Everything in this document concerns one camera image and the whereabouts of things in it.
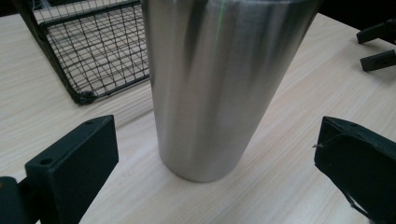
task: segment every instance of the screw hole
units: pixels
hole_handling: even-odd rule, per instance
[[[40,161],[40,165],[48,165],[50,163],[52,163],[52,159],[44,159]]]

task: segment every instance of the stainless steel tumbler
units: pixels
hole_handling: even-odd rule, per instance
[[[197,182],[227,175],[313,20],[317,0],[142,0],[160,154]]]

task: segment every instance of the table surface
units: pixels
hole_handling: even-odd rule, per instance
[[[78,106],[19,15],[0,19],[0,175],[81,122],[113,114],[120,162],[81,223],[369,223],[314,164],[321,119],[357,122],[396,140],[396,67],[359,59],[394,49],[359,45],[357,30],[317,15],[236,168],[197,184],[162,163],[149,82]]]

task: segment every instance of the wire rack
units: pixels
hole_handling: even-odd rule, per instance
[[[76,103],[89,104],[149,79],[139,1],[28,3],[24,7],[37,23],[37,43]]]

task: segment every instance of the light wooden table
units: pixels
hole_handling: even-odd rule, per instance
[[[357,30],[317,15],[237,167],[196,184],[158,153],[148,82],[75,105],[20,16],[0,19],[0,175],[23,165],[81,122],[114,114],[117,165],[81,223],[369,223],[314,165],[323,116],[396,140],[396,67],[361,71],[359,58],[394,49],[359,45]]]

